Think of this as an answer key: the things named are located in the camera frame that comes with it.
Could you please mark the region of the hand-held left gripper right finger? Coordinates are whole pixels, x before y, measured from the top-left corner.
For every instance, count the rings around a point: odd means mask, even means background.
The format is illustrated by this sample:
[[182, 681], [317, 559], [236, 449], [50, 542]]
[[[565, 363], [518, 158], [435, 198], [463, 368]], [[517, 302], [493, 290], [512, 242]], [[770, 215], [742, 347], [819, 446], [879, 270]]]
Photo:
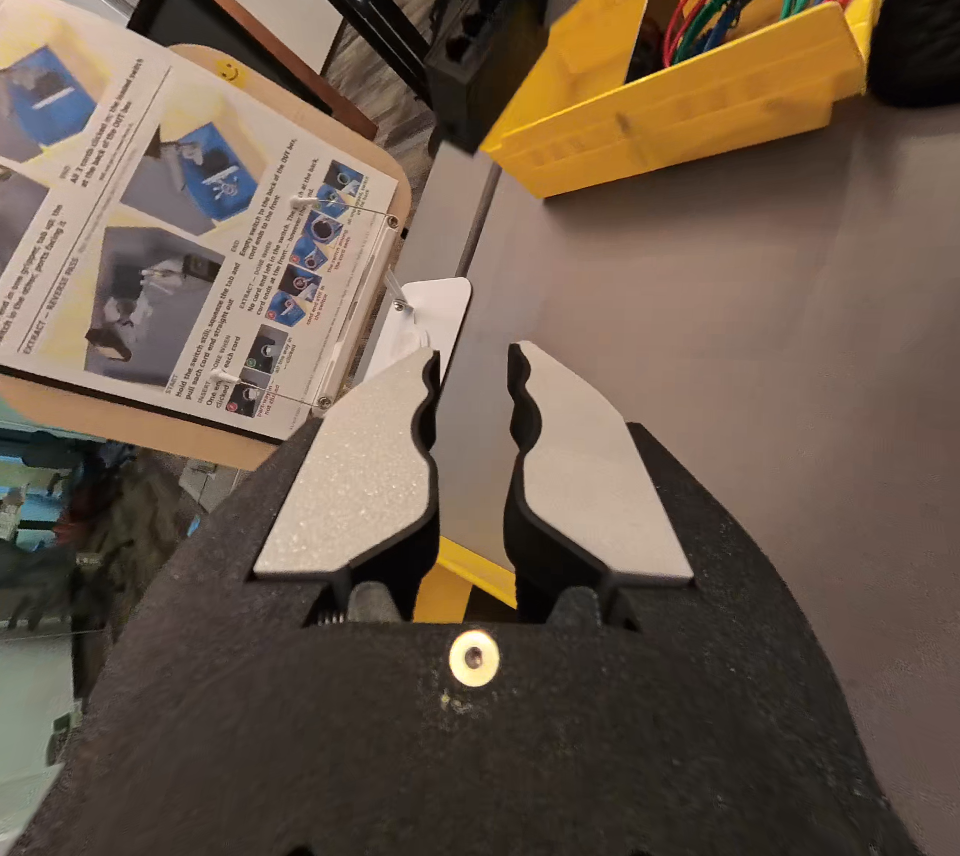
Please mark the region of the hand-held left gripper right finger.
[[688, 586], [693, 570], [618, 409], [529, 341], [510, 344], [505, 551], [538, 590]]

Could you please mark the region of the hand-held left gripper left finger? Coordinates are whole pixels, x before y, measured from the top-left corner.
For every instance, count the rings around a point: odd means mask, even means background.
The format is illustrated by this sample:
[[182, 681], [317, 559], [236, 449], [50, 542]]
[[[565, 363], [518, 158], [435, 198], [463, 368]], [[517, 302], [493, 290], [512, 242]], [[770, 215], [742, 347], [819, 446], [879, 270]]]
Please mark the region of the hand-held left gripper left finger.
[[258, 579], [342, 584], [402, 540], [439, 527], [441, 356], [413, 351], [321, 420], [253, 565]]

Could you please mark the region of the yellow plastic bin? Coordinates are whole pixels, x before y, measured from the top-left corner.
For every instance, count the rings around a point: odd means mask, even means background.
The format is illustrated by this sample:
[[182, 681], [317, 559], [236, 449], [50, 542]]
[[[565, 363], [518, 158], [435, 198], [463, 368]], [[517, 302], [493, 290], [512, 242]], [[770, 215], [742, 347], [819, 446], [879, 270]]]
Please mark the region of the yellow plastic bin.
[[544, 199], [822, 128], [865, 90], [881, 2], [755, 0], [686, 58], [709, 0], [579, 0], [481, 151]]
[[437, 562], [423, 578], [414, 623], [513, 623], [518, 619], [510, 569], [440, 537]]

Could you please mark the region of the black ethernet port box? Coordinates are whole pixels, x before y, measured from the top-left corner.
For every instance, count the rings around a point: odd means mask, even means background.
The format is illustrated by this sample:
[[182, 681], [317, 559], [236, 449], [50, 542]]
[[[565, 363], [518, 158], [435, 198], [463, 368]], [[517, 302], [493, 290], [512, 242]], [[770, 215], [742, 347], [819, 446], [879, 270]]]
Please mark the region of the black ethernet port box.
[[442, 136], [474, 154], [546, 47], [548, 0], [463, 0], [424, 63]]

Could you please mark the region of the white sign base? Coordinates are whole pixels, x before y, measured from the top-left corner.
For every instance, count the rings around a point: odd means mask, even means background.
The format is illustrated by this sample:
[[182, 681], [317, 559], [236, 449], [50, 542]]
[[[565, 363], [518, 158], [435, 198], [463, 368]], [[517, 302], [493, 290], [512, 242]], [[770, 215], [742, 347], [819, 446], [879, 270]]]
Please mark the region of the white sign base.
[[387, 312], [363, 371], [365, 382], [420, 348], [439, 354], [439, 381], [445, 382], [451, 357], [470, 307], [473, 287], [464, 276], [400, 284], [385, 275]]

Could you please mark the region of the black padded roll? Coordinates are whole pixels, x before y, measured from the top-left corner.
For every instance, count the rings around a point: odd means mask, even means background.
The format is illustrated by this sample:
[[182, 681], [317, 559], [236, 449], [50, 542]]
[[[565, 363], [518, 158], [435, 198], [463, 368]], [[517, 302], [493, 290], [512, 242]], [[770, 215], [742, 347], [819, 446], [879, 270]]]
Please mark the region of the black padded roll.
[[898, 108], [959, 102], [959, 0], [884, 0], [873, 28], [867, 88]]

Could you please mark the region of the computer monitor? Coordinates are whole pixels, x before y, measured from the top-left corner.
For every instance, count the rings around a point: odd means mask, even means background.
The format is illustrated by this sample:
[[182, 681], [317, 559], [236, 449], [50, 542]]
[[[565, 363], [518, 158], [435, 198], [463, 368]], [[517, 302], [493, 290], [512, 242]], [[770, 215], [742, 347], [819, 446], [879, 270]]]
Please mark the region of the computer monitor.
[[373, 140], [378, 126], [236, 0], [139, 0], [127, 27], [164, 46], [225, 53]]

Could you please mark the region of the printed instruction sheet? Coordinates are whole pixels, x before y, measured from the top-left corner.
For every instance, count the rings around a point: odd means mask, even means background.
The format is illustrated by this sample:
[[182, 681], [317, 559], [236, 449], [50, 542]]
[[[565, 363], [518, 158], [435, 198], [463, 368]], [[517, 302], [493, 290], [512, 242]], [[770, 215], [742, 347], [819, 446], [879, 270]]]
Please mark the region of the printed instruction sheet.
[[409, 186], [171, 48], [2, 0], [2, 374], [260, 442], [347, 363]]

